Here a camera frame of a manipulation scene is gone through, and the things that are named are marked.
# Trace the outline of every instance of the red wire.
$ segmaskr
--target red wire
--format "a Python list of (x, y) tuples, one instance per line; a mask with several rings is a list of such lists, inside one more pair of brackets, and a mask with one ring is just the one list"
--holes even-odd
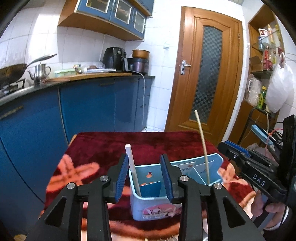
[(268, 143), (268, 139), (269, 139), (269, 137), (270, 137), (275, 131), (278, 131), (278, 130), (283, 130), (283, 128), (277, 128), (277, 129), (274, 129), (272, 132), (268, 133), (268, 137), (267, 137), (267, 140), (266, 140), (266, 143), (265, 143), (265, 156), (266, 156), (266, 151), (267, 151), (267, 143)]

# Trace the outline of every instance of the human hand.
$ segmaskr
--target human hand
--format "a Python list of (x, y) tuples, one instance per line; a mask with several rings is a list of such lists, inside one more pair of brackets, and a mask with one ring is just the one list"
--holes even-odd
[[(264, 206), (264, 203), (261, 198), (261, 191), (258, 190), (254, 198), (254, 202), (251, 205), (252, 214), (255, 217), (259, 217), (263, 213), (263, 206)], [(269, 213), (275, 213), (272, 220), (266, 226), (266, 228), (271, 228), (281, 222), (285, 212), (285, 204), (281, 202), (271, 203), (265, 207), (265, 210)]]

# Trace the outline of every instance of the white stick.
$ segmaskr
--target white stick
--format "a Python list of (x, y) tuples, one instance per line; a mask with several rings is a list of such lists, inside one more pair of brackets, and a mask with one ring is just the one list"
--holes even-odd
[(131, 151), (131, 145), (130, 144), (126, 144), (126, 154), (128, 155), (128, 163), (129, 163), (129, 166), (130, 166), (131, 174), (133, 176), (133, 183), (135, 184), (137, 195), (142, 197), (139, 182), (138, 182), (135, 162), (133, 161), (133, 153)]
[(195, 114), (196, 120), (198, 122), (198, 128), (200, 130), (200, 137), (202, 139), (202, 148), (204, 150), (204, 155), (205, 155), (205, 167), (206, 167), (206, 170), (207, 170), (207, 183), (210, 184), (209, 162), (208, 162), (208, 159), (207, 159), (207, 148), (205, 146), (205, 138), (203, 136), (202, 124), (200, 122), (200, 117), (198, 116), (197, 110), (194, 111), (194, 114)]

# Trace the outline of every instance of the frying pan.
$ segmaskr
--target frying pan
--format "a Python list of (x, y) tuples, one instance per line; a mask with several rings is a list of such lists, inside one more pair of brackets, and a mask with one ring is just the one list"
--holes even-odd
[(13, 82), (16, 82), (19, 78), (22, 77), (22, 75), (24, 74), (24, 72), (26, 71), (29, 65), (39, 61), (50, 59), (56, 55), (57, 53), (48, 54), (33, 60), (29, 64), (14, 64), (14, 65), (0, 69), (0, 88), (2, 88), (5, 85), (9, 85)]

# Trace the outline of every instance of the stainless steel kettle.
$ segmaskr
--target stainless steel kettle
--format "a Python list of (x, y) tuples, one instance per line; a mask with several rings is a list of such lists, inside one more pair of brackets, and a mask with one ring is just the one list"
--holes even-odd
[(49, 66), (46, 66), (46, 64), (42, 64), (40, 62), (40, 64), (35, 66), (34, 75), (29, 70), (28, 70), (28, 73), (29, 73), (31, 79), (34, 81), (34, 84), (40, 84), (46, 80), (46, 78), (50, 74), (51, 70), (52, 69)]

